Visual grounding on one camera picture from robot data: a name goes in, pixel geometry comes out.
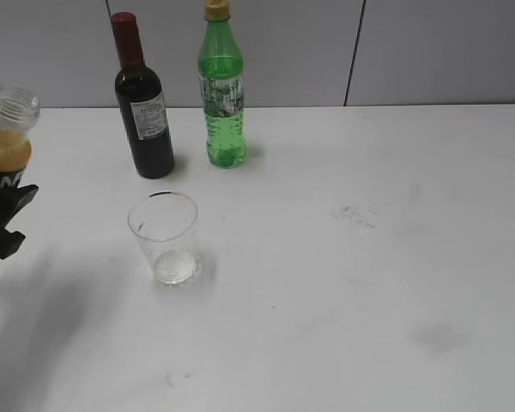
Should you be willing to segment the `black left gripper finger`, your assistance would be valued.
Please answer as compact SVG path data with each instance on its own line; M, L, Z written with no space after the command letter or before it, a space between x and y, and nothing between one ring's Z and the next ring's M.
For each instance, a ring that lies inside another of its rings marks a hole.
M7 226L12 219L36 196L37 185L20 187L22 173L0 173L0 259L16 253L26 236L19 232L10 232Z

